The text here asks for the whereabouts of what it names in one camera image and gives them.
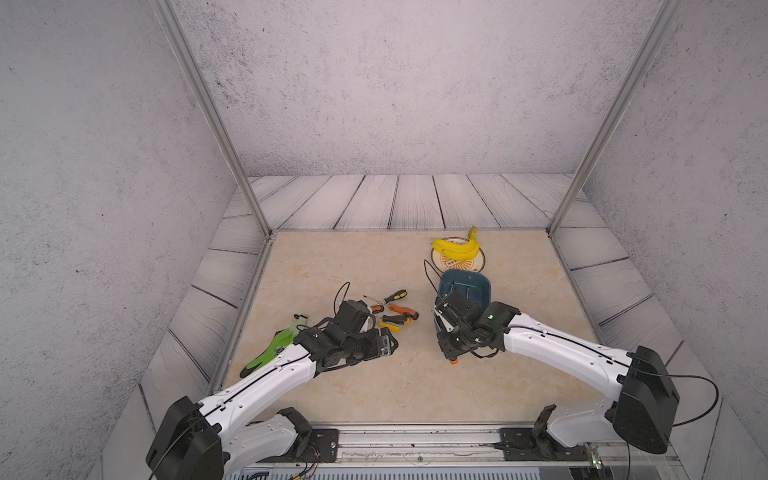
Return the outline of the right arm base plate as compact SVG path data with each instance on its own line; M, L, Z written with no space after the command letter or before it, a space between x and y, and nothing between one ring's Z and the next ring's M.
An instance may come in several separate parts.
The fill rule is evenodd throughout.
M583 446L565 447L548 433L532 428L502 428L500 441L493 448L503 453L505 461L585 462L590 454Z

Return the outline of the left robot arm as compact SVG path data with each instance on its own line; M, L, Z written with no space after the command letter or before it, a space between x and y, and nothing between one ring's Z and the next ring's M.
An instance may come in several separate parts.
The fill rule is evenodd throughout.
M300 412L257 416L322 373L390 356L397 347L364 302L342 302L334 316L297 326L287 346L234 385L197 402L174 402L146 456L151 478L222 479L263 460L303 460L312 427Z

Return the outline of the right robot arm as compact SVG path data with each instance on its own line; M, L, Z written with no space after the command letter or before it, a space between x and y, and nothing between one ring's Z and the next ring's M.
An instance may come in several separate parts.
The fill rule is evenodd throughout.
M580 407L542 409L532 433L548 448L622 440L646 453L667 452L680 395L656 351L592 343L501 302L481 309L459 292L437 298L434 316L451 362L488 347L543 362L600 393Z

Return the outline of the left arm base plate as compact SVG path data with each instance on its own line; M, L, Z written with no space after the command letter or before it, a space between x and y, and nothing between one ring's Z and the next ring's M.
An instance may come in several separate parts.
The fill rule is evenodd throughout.
M285 454L268 457L261 463L335 463L338 445L338 429L312 429L299 433Z

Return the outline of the teal storage box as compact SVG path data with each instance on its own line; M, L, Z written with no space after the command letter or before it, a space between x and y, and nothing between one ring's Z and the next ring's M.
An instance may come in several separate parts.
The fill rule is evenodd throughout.
M443 272L438 285L437 296L440 299L445 299L454 291L474 302L481 310L485 310L491 303L491 282L486 276L478 272L459 269L449 269Z

